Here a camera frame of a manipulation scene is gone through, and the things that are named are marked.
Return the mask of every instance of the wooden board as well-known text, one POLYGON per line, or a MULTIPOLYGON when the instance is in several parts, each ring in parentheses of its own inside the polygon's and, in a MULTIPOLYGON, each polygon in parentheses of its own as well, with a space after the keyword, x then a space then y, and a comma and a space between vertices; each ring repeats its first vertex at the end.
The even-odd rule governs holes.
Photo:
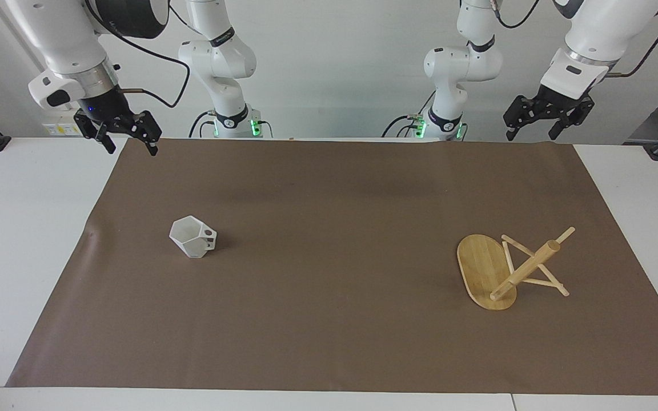
POLYGON ((465 237, 456 251, 468 295, 476 304, 490 310, 504 310, 514 304, 517 289, 507 292, 499 301, 489 295, 509 278, 509 266, 501 244, 490 237, 473 234, 465 237))

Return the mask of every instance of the wooden dowel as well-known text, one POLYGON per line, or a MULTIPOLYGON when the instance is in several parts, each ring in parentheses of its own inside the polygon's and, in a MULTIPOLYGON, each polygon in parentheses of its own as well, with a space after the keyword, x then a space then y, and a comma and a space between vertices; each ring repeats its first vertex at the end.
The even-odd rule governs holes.
POLYGON ((502 241, 501 246, 504 248, 504 257, 507 258, 507 267, 509 267, 509 275, 511 276, 514 273, 514 263, 512 263, 512 256, 509 255, 509 243, 502 241))
POLYGON ((545 265, 540 264, 540 265, 538 265, 537 267, 540 268, 540 271, 541 271, 543 274, 545 274, 545 276, 546 276, 547 278, 550 279, 550 283, 552 283, 552 284, 558 289, 558 291, 560 291, 560 293, 561 293, 564 297, 569 297, 569 296, 570 296, 570 292, 567 290, 567 288, 565 288, 565 287, 563 286, 563 284, 560 283, 560 281, 558 281, 557 278, 555 278, 555 276, 553 275, 553 273, 551 273, 550 270, 548 270, 548 268, 545 267, 545 265))
POLYGON ((563 232, 563 233, 558 237, 558 239, 556 240, 556 242, 558 242, 558 244, 562 244, 562 242, 564 242, 565 240, 567 240, 567 238, 570 237, 570 235, 573 234, 574 232, 575 232, 575 227, 570 227, 569 229, 566 229, 566 231, 563 232))
POLYGON ((530 250, 527 247, 525 247, 524 245, 520 244, 519 242, 517 242, 517 240, 512 239, 512 237, 502 235, 501 239, 508 242, 509 244, 514 245, 515 249, 520 250, 521 252, 523 252, 524 254, 527 254, 530 257, 535 255, 535 253, 533 253, 532 250, 530 250))
POLYGON ((499 286, 491 292, 489 296, 491 301, 499 301, 504 294, 511 291, 511 289, 521 283, 523 279, 527 278, 529 274, 533 273, 538 265, 544 264, 545 261, 549 260, 550 257, 555 255, 559 250, 560 244, 556 242, 556 240, 549 240, 543 244, 543 246, 535 252, 535 255, 528 258, 527 261, 520 265, 519 268, 509 276, 508 279, 504 280, 503 283, 499 284, 499 286))
POLYGON ((557 286, 555 284, 551 283, 551 281, 545 281, 543 279, 523 279, 522 283, 543 285, 545 287, 557 288, 557 286))

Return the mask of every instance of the electrical outlet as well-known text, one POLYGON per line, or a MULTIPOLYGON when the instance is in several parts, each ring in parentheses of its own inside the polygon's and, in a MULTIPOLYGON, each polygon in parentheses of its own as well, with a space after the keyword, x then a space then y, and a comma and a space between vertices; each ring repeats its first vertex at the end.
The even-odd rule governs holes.
POLYGON ((62 127, 58 127, 57 124, 43 124, 42 127, 47 130, 47 133, 49 135, 65 135, 65 130, 62 129, 62 127))
POLYGON ((58 127, 62 128, 65 135, 82 135, 81 129, 74 123, 60 123, 58 127))

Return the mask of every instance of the white table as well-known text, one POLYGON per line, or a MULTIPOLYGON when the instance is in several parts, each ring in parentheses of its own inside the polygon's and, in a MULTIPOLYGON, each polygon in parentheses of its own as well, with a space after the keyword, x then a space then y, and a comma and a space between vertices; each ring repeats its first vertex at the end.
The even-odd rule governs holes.
MULTIPOLYGON (((658 292, 658 162, 638 147, 576 149, 658 292)), ((19 138, 0 153, 0 409, 658 409, 640 396, 1 388, 119 153, 77 138, 19 138)))

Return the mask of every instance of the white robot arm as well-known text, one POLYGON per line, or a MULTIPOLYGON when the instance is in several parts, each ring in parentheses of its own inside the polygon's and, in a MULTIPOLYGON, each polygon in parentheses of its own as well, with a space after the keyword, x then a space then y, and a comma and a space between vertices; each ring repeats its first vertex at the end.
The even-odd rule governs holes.
POLYGON ((107 133, 116 132, 138 138, 155 155, 162 130, 148 111, 131 112, 115 68, 97 39, 97 33, 108 31, 89 8, 121 36, 154 38, 167 24, 168 1, 6 1, 47 64, 47 70, 29 83, 34 100, 46 109, 77 101, 81 109, 75 121, 83 136, 102 143, 109 153, 115 146, 107 133))
POLYGON ((580 125, 593 109, 588 92, 603 81, 623 57, 632 38, 656 14, 656 0, 553 0, 572 27, 550 68, 540 81, 537 96, 517 96, 504 122, 511 141, 520 128, 541 119, 557 120, 549 136, 555 140, 567 127, 580 125))
POLYGON ((461 81, 486 81, 499 76, 503 58, 494 47, 496 17, 489 0, 462 0, 456 28, 468 39, 465 47, 439 47, 426 55, 426 75, 436 86, 431 107, 423 112, 418 137, 460 140, 467 92, 461 81))
POLYGON ((207 40, 185 42, 179 59, 190 65, 215 105, 210 114, 217 119, 219 137, 261 136, 260 112, 246 104, 235 79, 248 78, 256 68, 256 58, 230 24, 225 0, 186 0, 194 28, 207 40))

